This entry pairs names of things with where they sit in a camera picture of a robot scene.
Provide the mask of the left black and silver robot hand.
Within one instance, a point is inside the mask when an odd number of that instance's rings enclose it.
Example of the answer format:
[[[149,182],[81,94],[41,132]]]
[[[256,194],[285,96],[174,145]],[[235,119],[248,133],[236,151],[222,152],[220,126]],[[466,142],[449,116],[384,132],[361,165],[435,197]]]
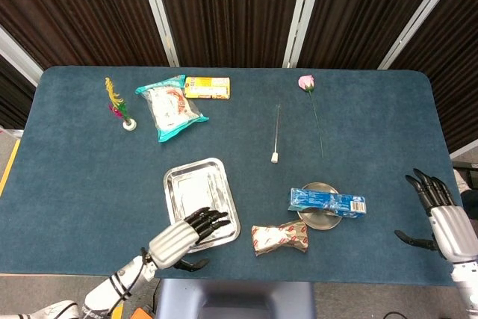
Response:
[[[207,258],[190,263],[183,257],[213,232],[230,224],[229,219],[224,220],[228,215],[227,212],[203,207],[167,227],[149,242],[151,261],[158,270],[170,267],[188,272],[201,270],[209,263]]]

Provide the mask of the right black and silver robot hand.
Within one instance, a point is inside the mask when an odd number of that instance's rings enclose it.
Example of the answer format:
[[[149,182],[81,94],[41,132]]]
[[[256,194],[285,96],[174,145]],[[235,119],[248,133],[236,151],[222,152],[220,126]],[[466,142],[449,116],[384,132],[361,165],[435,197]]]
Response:
[[[448,186],[418,168],[406,175],[417,193],[432,228],[432,239],[413,238],[400,230],[394,234],[405,244],[437,251],[450,263],[477,260],[477,236],[463,207],[456,204]]]

